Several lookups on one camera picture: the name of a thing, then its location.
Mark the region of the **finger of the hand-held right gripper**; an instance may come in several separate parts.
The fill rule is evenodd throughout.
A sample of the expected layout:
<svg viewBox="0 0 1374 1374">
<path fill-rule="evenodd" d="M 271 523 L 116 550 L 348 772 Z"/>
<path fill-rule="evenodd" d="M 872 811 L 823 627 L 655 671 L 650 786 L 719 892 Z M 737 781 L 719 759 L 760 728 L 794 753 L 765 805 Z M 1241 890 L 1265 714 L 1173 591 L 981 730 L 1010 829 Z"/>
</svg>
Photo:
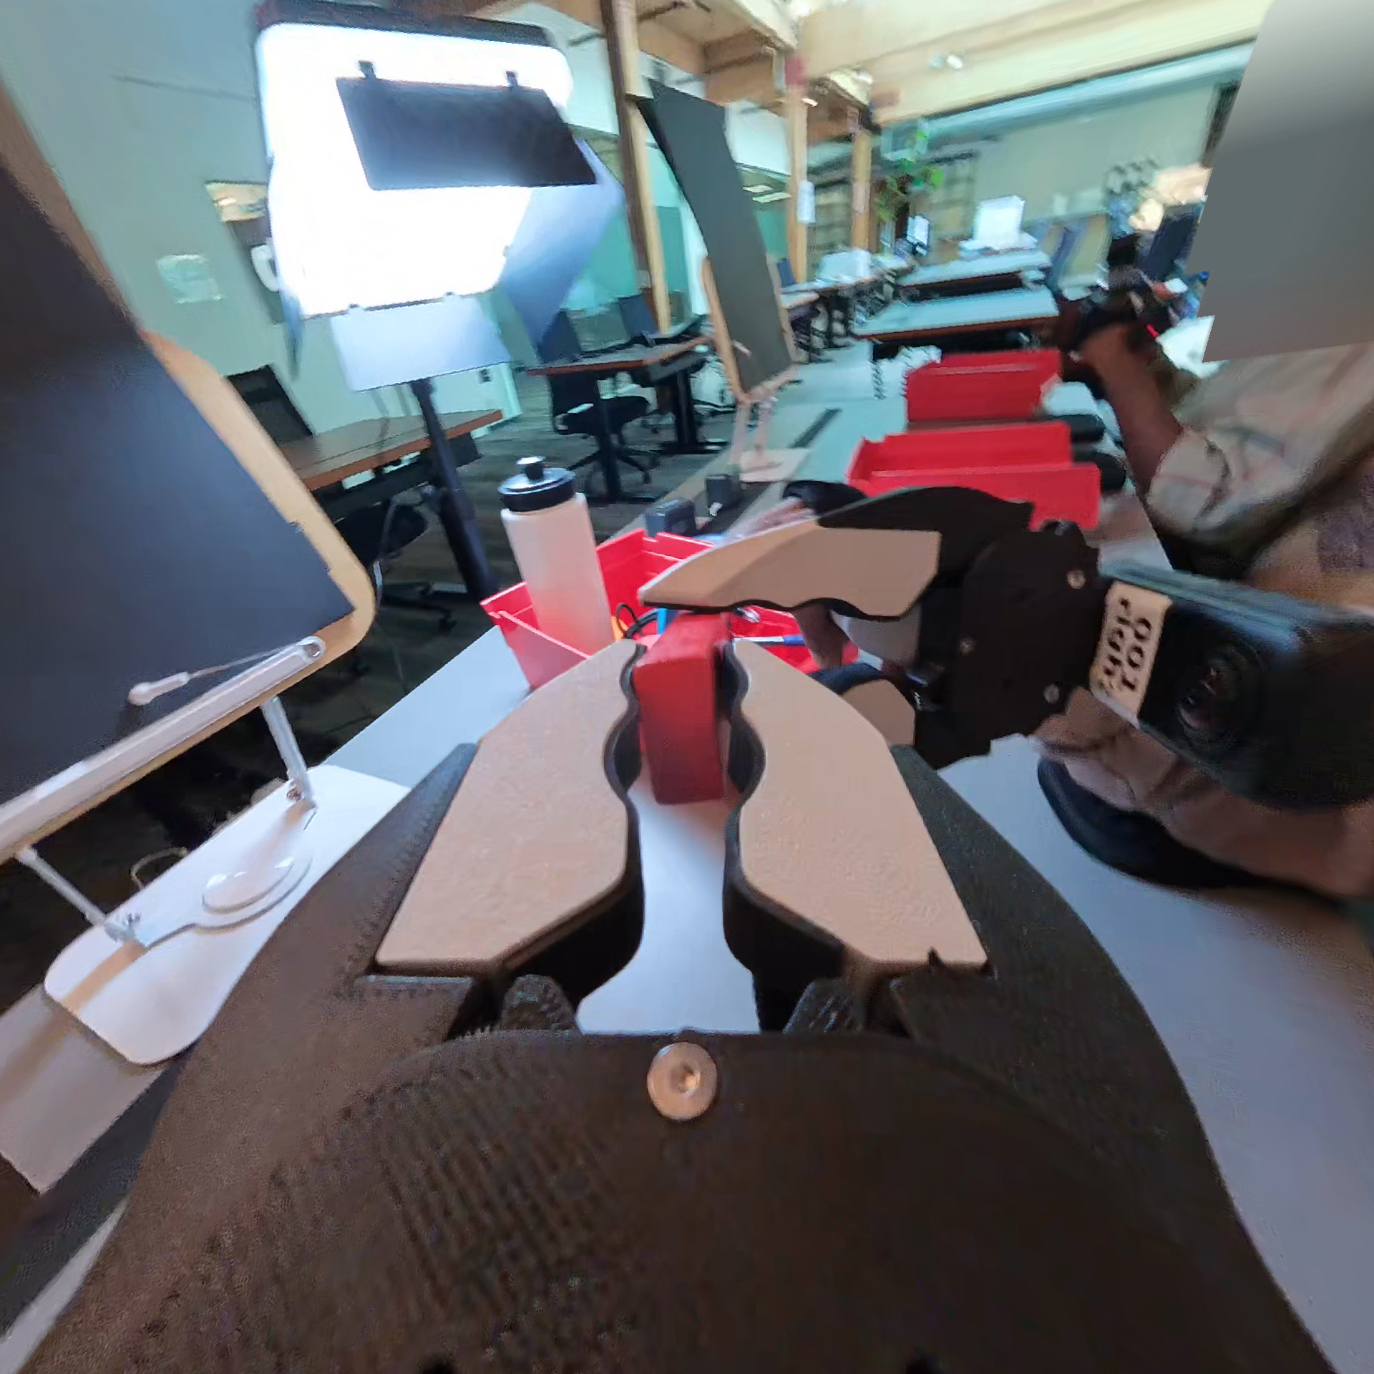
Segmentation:
<svg viewBox="0 0 1374 1374">
<path fill-rule="evenodd" d="M 818 670 L 816 682 L 860 714 L 888 747 L 913 747 L 917 707 L 896 678 L 872 665 L 843 665 Z"/>
<path fill-rule="evenodd" d="M 647 608 L 727 612 L 826 607 L 869 622 L 906 617 L 940 571 L 927 532 L 783 525 L 715 545 L 647 581 Z"/>
</svg>

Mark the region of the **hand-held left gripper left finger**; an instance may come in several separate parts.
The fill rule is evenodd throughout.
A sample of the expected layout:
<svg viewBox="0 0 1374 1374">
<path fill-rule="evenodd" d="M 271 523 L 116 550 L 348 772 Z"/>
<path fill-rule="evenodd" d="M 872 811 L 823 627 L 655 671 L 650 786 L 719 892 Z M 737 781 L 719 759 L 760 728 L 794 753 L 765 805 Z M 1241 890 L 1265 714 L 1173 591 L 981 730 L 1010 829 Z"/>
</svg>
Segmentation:
<svg viewBox="0 0 1374 1374">
<path fill-rule="evenodd" d="M 614 977 L 643 936 L 642 648 L 618 641 L 533 692 L 476 747 L 382 938 L 394 975 Z"/>
</svg>

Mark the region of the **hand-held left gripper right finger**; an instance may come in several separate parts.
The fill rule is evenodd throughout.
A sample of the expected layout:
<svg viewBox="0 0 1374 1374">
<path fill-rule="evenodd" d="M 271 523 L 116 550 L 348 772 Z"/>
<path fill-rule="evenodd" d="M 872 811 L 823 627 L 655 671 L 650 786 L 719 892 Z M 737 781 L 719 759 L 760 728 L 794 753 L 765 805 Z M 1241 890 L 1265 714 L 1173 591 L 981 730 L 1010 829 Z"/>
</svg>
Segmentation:
<svg viewBox="0 0 1374 1374">
<path fill-rule="evenodd" d="M 983 972 L 988 957 L 884 733 L 754 644 L 727 653 L 741 803 L 727 941 L 751 972 Z"/>
</svg>

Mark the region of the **red block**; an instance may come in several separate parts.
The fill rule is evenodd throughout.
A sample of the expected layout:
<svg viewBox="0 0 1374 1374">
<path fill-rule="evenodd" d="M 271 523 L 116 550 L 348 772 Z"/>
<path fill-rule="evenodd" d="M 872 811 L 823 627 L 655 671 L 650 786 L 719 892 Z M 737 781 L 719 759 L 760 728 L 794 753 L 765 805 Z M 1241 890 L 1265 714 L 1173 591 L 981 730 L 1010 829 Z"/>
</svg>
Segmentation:
<svg viewBox="0 0 1374 1374">
<path fill-rule="evenodd" d="M 727 615 L 683 613 L 632 671 L 643 767 L 661 806 L 725 794 L 719 673 L 729 642 Z"/>
</svg>

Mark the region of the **white board stand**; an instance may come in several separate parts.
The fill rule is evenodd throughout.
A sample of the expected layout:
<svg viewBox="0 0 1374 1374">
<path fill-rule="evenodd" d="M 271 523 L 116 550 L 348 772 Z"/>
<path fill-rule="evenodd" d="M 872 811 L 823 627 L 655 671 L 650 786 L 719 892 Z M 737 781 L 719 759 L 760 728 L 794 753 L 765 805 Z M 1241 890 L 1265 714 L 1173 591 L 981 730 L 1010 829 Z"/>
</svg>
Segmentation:
<svg viewBox="0 0 1374 1374">
<path fill-rule="evenodd" d="M 731 335 L 710 258 L 703 258 L 700 267 L 700 282 L 707 294 L 713 327 L 713 352 L 736 404 L 729 446 L 731 468 L 742 484 L 751 485 L 790 482 L 807 456 L 806 446 L 780 448 L 770 438 L 771 419 L 782 388 L 799 380 L 799 351 L 794 344 L 777 267 L 771 260 L 766 260 L 765 265 L 771 281 L 773 313 L 778 316 L 777 334 L 785 347 L 787 364 L 773 369 L 753 390 L 744 386 L 739 369 L 739 361 L 749 351 Z"/>
<path fill-rule="evenodd" d="M 15 861 L 85 921 L 43 992 L 123 1064 L 159 1069 L 215 1020 L 249 963 L 350 839 L 352 776 L 311 769 L 282 704 L 283 687 L 324 658 L 321 637 L 224 666 L 133 685 L 135 724 L 113 745 L 3 803 L 3 861 Z M 38 851 L 106 794 L 118 794 L 241 709 L 259 709 L 283 786 L 174 863 L 150 887 L 104 910 Z"/>
</svg>

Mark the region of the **dark rounded pad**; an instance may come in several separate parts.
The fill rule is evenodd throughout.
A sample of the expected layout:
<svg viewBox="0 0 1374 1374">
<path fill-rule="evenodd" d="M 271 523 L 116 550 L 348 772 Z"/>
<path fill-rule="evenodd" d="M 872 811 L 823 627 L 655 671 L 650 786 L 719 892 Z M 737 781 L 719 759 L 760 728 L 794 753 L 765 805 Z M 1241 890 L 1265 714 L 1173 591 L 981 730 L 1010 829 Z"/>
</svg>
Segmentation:
<svg viewBox="0 0 1374 1374">
<path fill-rule="evenodd" d="M 1060 764 L 1039 760 L 1036 781 L 1074 846 L 1127 878 L 1185 892 L 1273 887 L 1266 878 L 1190 851 L 1156 820 L 1120 811 L 1097 800 L 1075 784 Z"/>
</svg>

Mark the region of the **white bottle black cap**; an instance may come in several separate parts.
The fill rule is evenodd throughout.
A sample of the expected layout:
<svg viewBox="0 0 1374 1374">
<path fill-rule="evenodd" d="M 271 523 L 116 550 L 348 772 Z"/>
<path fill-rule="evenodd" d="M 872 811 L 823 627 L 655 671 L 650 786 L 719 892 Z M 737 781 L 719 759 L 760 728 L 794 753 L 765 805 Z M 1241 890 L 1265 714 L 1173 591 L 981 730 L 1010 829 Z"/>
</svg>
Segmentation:
<svg viewBox="0 0 1374 1374">
<path fill-rule="evenodd" d="M 498 489 L 502 523 L 544 636 L 584 656 L 614 642 L 589 504 L 570 470 L 526 456 Z"/>
</svg>

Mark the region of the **black office chair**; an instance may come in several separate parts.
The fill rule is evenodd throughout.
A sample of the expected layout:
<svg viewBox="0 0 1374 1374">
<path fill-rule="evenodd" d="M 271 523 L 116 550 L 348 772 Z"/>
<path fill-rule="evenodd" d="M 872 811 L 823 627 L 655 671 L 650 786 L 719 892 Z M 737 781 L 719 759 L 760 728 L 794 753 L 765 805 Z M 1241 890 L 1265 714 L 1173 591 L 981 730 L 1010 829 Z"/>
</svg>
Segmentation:
<svg viewBox="0 0 1374 1374">
<path fill-rule="evenodd" d="M 630 451 L 625 439 L 628 426 L 647 419 L 649 404 L 640 397 L 604 397 L 601 378 L 591 373 L 556 371 L 558 366 L 589 359 L 580 349 L 567 311 L 558 311 L 536 352 L 548 388 L 555 433 L 565 438 L 582 436 L 596 444 L 592 456 L 574 467 L 574 472 L 589 473 L 587 501 L 592 506 L 650 504 L 654 501 L 650 492 L 626 494 L 621 479 L 621 468 L 638 473 L 642 484 L 652 475 L 652 468 Z"/>
<path fill-rule="evenodd" d="M 306 422 L 273 368 L 232 375 L 229 383 L 277 446 L 323 434 Z M 456 627 L 461 590 L 432 581 L 386 579 L 394 561 L 432 530 L 437 516 L 437 489 L 428 458 L 428 453 L 406 458 L 381 473 L 358 475 L 343 485 L 311 494 L 370 574 L 376 600 L 394 610 L 432 612 L 437 615 L 437 629 L 447 632 Z"/>
</svg>

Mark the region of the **wooden top desk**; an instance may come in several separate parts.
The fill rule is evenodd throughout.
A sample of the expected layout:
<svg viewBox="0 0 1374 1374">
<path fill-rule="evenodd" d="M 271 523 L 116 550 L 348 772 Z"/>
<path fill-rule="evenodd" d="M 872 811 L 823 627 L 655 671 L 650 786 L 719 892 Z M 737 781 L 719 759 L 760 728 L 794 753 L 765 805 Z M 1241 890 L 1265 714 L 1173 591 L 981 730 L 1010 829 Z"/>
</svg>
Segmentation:
<svg viewBox="0 0 1374 1374">
<path fill-rule="evenodd" d="M 713 345 L 705 337 L 684 339 L 679 342 L 662 342 L 659 345 L 632 345 L 609 352 L 587 354 L 580 364 L 563 364 L 556 371 L 584 371 L 601 378 L 603 383 L 626 378 L 645 390 L 667 390 L 669 415 L 674 426 L 674 438 L 659 446 L 635 448 L 630 451 L 640 460 L 659 460 L 667 456 L 712 456 L 725 446 L 719 439 L 703 438 L 693 400 L 690 381 L 712 357 Z M 533 368 L 533 375 L 541 378 L 541 364 Z"/>
<path fill-rule="evenodd" d="M 464 412 L 447 412 L 454 421 Z M 507 421 L 500 410 L 473 410 L 492 419 L 492 427 Z M 428 439 L 422 419 L 389 417 L 353 422 L 323 434 L 290 439 L 280 444 L 280 453 L 311 492 L 321 492 L 365 475 L 381 473 L 406 458 L 423 456 Z"/>
</svg>

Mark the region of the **black light stand pole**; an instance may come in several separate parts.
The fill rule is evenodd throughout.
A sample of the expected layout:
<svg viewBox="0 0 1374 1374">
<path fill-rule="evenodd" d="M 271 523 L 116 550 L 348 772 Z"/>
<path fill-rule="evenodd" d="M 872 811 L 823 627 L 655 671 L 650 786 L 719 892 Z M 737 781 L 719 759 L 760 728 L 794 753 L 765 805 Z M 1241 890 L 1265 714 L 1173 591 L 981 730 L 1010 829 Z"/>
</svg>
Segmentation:
<svg viewBox="0 0 1374 1374">
<path fill-rule="evenodd" d="M 461 576 L 463 600 L 481 603 L 498 590 L 469 492 L 461 480 L 461 468 L 478 456 L 473 434 L 492 424 L 478 412 L 463 412 L 457 421 L 442 414 L 434 398 L 434 380 L 422 378 L 408 385 L 420 407 L 428 456 L 439 477 L 437 511 L 447 549 Z"/>
</svg>

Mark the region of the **studio light panel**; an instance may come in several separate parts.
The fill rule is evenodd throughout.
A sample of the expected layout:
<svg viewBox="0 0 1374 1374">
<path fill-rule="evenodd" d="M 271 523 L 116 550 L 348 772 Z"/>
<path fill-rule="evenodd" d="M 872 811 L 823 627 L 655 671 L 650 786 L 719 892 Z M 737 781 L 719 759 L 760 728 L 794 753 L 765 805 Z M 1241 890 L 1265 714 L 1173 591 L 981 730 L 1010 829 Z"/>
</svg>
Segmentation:
<svg viewBox="0 0 1374 1374">
<path fill-rule="evenodd" d="M 536 26 L 259 4 L 270 241 L 292 342 L 324 320 L 352 392 L 510 361 L 483 308 L 539 342 L 625 195 L 563 113 Z"/>
</svg>

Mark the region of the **black board wooden frame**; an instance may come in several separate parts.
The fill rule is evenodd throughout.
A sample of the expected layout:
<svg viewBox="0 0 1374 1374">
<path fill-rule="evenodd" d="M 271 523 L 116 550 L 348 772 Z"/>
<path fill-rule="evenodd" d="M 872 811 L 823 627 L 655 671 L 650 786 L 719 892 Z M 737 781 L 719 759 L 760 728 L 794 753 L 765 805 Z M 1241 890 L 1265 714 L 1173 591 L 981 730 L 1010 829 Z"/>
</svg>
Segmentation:
<svg viewBox="0 0 1374 1374">
<path fill-rule="evenodd" d="M 3 861 L 352 653 L 369 576 L 3 91 Z"/>
<path fill-rule="evenodd" d="M 715 349 L 742 400 L 792 373 L 794 337 L 720 107 L 652 81 L 638 98 L 655 144 L 696 219 L 707 255 Z"/>
</svg>

